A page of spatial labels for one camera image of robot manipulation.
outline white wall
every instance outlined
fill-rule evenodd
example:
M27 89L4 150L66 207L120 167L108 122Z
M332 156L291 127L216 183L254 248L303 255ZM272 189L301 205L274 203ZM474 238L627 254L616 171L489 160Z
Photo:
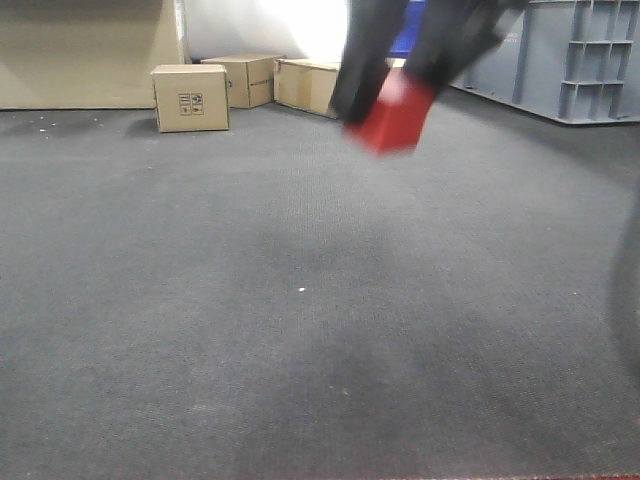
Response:
M337 60L347 17L346 0L186 0L194 59L268 52Z

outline printed symbol on box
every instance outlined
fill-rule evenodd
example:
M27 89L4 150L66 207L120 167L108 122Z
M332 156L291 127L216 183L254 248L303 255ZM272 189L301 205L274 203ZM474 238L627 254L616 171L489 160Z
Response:
M201 93L180 93L180 115L204 115L204 106Z

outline gray plastic crate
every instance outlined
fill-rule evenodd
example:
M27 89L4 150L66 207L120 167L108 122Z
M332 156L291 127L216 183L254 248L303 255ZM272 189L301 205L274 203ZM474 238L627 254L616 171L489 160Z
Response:
M570 124L640 121L640 0L532 0L453 85Z

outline red block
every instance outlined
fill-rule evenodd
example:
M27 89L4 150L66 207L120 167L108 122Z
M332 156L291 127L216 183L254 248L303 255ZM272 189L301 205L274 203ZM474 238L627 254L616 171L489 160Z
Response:
M435 96L433 88L394 69L367 119L348 124L346 131L377 154L412 150L418 145Z

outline cardboard box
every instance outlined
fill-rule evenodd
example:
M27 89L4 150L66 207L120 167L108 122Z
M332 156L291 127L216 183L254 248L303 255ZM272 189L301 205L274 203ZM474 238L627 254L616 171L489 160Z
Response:
M153 108L188 60L176 0L0 0L0 109Z
M329 101L339 70L340 62L277 60L275 100L282 105L336 118L335 112L329 107Z
M229 129L225 67L159 65L151 77L159 131Z
M247 53L207 58L202 63L224 65L227 69L230 107L253 108L273 102L273 62L282 57Z

